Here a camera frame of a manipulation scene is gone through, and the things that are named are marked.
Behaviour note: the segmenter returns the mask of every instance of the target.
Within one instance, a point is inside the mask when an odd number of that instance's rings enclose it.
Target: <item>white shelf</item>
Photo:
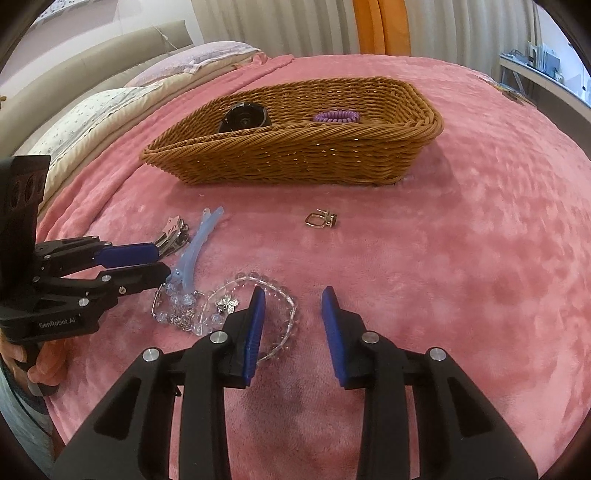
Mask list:
[[[585,102],[580,96],[575,95],[561,83],[507,55],[500,55],[499,63],[501,64],[501,67],[517,72],[519,75],[530,79],[532,82],[540,85],[543,89],[553,93],[564,103],[580,113],[587,122],[591,124],[591,105]]]

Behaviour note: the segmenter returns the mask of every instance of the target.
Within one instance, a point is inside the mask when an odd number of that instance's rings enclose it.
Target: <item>human hand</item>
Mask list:
[[[28,390],[28,379],[33,383],[59,385],[67,375],[67,339],[45,342],[37,357],[37,363],[28,372],[22,371],[17,362],[25,362],[27,354],[22,346],[13,345],[0,331],[0,355],[19,385]]]

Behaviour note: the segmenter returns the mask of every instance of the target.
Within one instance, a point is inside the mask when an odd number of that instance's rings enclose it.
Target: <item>finger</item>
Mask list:
[[[40,375],[52,377],[66,363],[66,349],[62,340],[44,343],[37,357],[37,368]]]
[[[4,333],[0,332],[0,353],[3,358],[14,358],[17,362],[24,362],[27,354],[22,346],[11,344]]]
[[[42,383],[54,387],[66,379],[67,370],[66,364],[63,364],[53,375],[43,375],[39,373],[39,368],[35,365],[29,370],[28,377],[33,383]]]

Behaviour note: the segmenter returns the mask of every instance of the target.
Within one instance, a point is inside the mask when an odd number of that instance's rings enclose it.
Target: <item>beige headboard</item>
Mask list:
[[[40,126],[102,81],[173,51],[172,45],[190,44],[180,20],[120,35],[60,63],[2,103],[0,157],[12,155]]]

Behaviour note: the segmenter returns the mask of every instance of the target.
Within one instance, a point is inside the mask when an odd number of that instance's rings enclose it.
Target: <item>pink blanket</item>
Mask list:
[[[446,130],[397,185],[187,187],[138,161],[153,138],[217,96],[338,76],[410,81],[443,115]],[[591,164],[573,141],[471,70],[430,59],[278,57],[185,93],[130,130],[61,194],[38,238],[152,241],[169,216],[197,225],[204,207],[222,205],[198,288],[257,270],[299,298],[292,349],[263,365],[250,389],[226,394],[236,480],[355,477],[363,394],[334,378],[320,317],[326,285],[398,346],[447,349],[542,474],[591,407],[590,186]],[[338,227],[305,227],[317,208],[338,213]],[[69,378],[50,400],[65,439],[144,348],[194,342],[152,320],[153,294],[123,299],[98,333],[76,339]],[[174,444],[172,476],[176,462]]]

